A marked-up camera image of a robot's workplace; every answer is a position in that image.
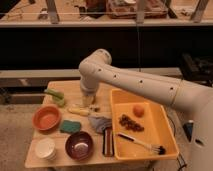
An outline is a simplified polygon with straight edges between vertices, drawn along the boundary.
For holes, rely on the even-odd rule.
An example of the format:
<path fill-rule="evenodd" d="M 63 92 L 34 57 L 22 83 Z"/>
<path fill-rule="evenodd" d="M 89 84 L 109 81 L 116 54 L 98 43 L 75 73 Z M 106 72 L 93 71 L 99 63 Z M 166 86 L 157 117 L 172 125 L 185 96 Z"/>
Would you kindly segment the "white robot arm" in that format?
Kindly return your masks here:
<path fill-rule="evenodd" d="M 188 171 L 213 169 L 213 88 L 111 65 L 105 49 L 97 49 L 79 64 L 84 96 L 95 96 L 104 82 L 194 116 Z"/>

